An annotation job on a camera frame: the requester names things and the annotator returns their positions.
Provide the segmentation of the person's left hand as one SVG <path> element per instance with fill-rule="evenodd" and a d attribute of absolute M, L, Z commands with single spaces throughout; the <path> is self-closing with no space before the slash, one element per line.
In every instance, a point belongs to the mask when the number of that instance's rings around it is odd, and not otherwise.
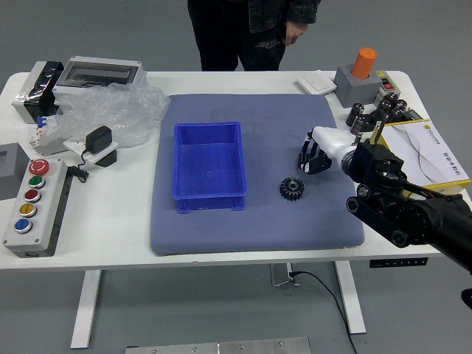
<path fill-rule="evenodd" d="M 283 43 L 290 46 L 296 43 L 300 36 L 304 35 L 308 30 L 308 24 L 294 23 L 287 21 L 285 23 L 285 39 Z"/>

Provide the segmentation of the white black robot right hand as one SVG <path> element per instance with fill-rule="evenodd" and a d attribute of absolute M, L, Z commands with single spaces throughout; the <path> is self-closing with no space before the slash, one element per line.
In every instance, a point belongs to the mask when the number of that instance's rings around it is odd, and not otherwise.
<path fill-rule="evenodd" d="M 316 126 L 307 133 L 298 167 L 308 175 L 328 170 L 332 163 L 348 174 L 356 146 L 354 136 L 338 128 Z"/>

